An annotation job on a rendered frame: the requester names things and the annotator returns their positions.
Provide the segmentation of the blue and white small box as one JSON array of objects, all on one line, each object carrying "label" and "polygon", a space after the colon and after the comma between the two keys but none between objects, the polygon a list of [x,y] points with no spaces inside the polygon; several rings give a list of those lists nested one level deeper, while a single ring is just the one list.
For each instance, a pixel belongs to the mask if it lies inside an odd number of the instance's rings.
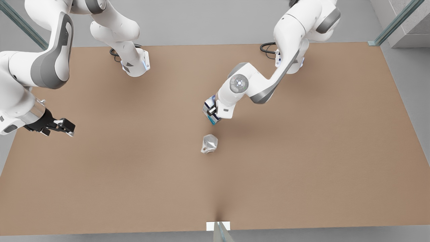
[{"label": "blue and white small box", "polygon": [[[206,102],[214,102],[215,103],[216,102],[216,95],[212,95],[210,98],[208,98],[205,101],[205,103],[203,105],[203,109],[202,109],[204,115],[206,115]],[[208,118],[208,120],[212,123],[212,125],[215,125],[217,122],[219,122],[221,120],[221,118],[219,118],[219,117],[218,118]]]}]

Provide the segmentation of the crumpled silver cup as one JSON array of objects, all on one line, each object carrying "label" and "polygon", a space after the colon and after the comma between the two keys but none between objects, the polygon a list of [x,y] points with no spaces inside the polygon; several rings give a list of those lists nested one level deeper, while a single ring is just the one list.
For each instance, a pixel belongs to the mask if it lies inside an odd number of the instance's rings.
[{"label": "crumpled silver cup", "polygon": [[213,134],[209,134],[203,137],[203,144],[201,153],[207,154],[216,150],[218,145],[218,138]]}]

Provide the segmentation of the grey concrete pillar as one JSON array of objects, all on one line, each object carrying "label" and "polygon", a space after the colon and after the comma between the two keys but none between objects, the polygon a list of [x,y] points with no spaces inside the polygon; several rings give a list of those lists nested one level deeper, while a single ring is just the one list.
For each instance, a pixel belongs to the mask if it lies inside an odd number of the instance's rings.
[{"label": "grey concrete pillar", "polygon": [[[385,29],[411,0],[370,0]],[[422,3],[387,40],[391,48],[430,47],[430,0]]]}]

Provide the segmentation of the silver frame post with white foot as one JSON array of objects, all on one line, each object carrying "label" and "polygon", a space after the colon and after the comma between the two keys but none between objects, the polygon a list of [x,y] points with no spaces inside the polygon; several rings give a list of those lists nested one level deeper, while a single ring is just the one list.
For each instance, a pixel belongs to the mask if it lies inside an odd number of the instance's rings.
[{"label": "silver frame post with white foot", "polygon": [[230,221],[206,222],[206,231],[213,231],[213,242],[235,242],[230,235]]}]

